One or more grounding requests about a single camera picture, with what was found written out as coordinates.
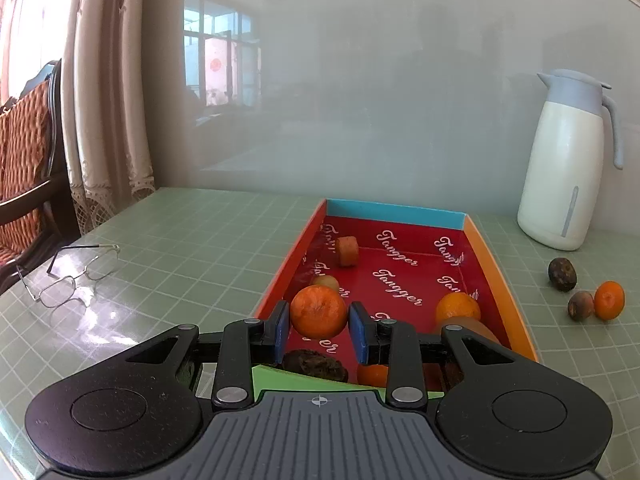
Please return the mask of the wooden sofa orange cushions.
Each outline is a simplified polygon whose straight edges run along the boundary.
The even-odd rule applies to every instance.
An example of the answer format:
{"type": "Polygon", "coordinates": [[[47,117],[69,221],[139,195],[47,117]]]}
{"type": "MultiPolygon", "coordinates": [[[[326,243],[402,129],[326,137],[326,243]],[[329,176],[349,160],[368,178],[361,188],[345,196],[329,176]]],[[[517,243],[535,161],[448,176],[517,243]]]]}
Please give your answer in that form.
{"type": "Polygon", "coordinates": [[[64,152],[60,61],[1,107],[1,289],[80,237],[64,152]]]}

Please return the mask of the colourful cardboard box red inside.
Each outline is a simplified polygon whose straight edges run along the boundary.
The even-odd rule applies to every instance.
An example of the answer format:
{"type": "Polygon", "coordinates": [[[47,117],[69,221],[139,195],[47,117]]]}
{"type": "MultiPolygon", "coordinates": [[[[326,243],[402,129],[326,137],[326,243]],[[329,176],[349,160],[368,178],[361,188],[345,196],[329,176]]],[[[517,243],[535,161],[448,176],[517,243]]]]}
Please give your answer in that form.
{"type": "Polygon", "coordinates": [[[303,218],[256,315],[268,318],[316,275],[331,275],[346,304],[359,301],[375,321],[410,323],[434,333],[435,307],[450,292],[465,292],[482,319],[512,351],[536,359],[523,317],[480,230],[468,214],[356,200],[322,200],[303,218]],[[335,241],[358,240],[356,266],[340,266],[335,241]]]}

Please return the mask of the beige lace curtain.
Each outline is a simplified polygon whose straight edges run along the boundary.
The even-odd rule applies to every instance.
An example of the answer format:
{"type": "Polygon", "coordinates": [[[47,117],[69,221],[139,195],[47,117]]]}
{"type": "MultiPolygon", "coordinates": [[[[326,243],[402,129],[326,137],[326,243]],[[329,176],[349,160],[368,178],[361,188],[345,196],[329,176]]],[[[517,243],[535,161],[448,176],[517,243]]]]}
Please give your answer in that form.
{"type": "Polygon", "coordinates": [[[64,150],[81,232],[155,190],[142,86],[143,0],[70,0],[64,150]]]}

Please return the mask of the small brown longan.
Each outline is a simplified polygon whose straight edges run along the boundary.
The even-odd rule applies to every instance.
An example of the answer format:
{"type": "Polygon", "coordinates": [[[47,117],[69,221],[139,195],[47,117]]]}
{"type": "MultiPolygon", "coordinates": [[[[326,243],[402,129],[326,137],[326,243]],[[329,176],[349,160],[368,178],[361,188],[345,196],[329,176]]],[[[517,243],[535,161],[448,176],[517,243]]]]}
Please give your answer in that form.
{"type": "Polygon", "coordinates": [[[580,290],[570,297],[567,314],[574,322],[582,322],[594,313],[594,299],[590,292],[580,290]]]}

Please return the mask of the brown kiwi fruit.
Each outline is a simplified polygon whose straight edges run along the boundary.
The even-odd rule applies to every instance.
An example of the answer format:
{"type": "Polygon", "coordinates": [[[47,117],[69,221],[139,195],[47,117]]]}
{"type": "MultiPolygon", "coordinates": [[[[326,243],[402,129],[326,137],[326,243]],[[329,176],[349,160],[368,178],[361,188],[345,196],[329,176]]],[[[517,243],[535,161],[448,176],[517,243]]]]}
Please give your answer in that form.
{"type": "Polygon", "coordinates": [[[470,330],[471,332],[489,339],[496,344],[499,343],[499,339],[485,324],[483,324],[476,318],[469,318],[468,316],[454,316],[453,318],[445,318],[444,320],[436,323],[434,327],[434,333],[440,334],[443,328],[450,325],[460,326],[465,330],[470,330]]]}

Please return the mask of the white thermos jug grey lid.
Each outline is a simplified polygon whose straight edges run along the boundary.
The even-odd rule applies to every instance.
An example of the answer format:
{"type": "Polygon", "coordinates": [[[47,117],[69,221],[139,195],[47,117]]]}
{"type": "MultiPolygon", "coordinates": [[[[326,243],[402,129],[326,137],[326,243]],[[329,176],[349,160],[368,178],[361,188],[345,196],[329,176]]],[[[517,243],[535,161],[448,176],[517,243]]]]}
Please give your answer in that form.
{"type": "Polygon", "coordinates": [[[622,169],[624,144],[609,84],[577,70],[540,73],[548,93],[530,152],[518,226],[548,247],[572,252],[588,233],[604,162],[604,119],[613,136],[613,165],[622,169]]]}

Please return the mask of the orange tangerine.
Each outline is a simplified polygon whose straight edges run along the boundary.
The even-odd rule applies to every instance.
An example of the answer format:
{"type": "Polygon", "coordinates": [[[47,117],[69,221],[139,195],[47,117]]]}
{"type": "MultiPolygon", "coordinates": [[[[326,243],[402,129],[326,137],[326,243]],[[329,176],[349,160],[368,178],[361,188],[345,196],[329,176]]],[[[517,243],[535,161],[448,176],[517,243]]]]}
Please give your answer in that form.
{"type": "Polygon", "coordinates": [[[303,288],[290,304],[296,332],[309,339],[331,339],[347,324],[348,309],[338,292],[322,285],[303,288]]]}
{"type": "Polygon", "coordinates": [[[435,324],[442,325],[450,318],[474,318],[480,321],[482,319],[480,305],[465,292],[450,292],[436,304],[435,324]]]}
{"type": "Polygon", "coordinates": [[[603,282],[594,294],[594,313],[601,321],[617,318],[625,307],[625,291],[614,281],[603,282]]]}

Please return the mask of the small tan longan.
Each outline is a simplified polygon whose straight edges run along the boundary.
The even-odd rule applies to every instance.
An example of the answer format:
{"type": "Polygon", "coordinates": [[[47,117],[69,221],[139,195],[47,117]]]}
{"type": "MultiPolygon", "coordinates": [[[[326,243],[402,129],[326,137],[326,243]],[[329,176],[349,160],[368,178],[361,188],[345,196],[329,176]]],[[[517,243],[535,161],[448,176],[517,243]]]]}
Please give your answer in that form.
{"type": "Polygon", "coordinates": [[[334,292],[340,292],[341,287],[334,276],[331,275],[316,275],[310,282],[311,285],[323,286],[334,290],[334,292]]]}

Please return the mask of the large dark passion fruit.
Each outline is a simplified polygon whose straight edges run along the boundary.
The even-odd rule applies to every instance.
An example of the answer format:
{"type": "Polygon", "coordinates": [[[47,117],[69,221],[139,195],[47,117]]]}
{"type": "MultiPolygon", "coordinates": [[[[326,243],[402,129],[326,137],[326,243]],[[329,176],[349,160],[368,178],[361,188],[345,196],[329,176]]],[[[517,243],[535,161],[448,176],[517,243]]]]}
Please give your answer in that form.
{"type": "Polygon", "coordinates": [[[330,356],[308,349],[296,349],[283,356],[282,370],[309,377],[348,382],[348,370],[343,364],[330,356]]]}

